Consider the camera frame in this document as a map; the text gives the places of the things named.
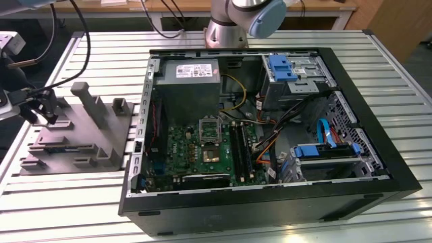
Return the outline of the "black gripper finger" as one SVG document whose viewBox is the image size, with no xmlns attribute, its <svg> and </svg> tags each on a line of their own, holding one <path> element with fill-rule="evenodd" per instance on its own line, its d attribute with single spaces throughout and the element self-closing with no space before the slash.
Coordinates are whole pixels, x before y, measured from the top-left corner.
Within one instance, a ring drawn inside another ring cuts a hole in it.
<svg viewBox="0 0 432 243">
<path fill-rule="evenodd" d="M 20 117 L 31 124 L 37 122 L 37 115 L 32 111 L 39 110 L 39 106 L 40 106 L 39 101 L 29 101 L 19 105 Z"/>
<path fill-rule="evenodd" d="M 59 115 L 56 114 L 57 97 L 53 89 L 37 92 L 35 98 L 37 101 L 36 112 L 45 118 L 47 122 L 53 125 L 59 118 Z"/>
</svg>

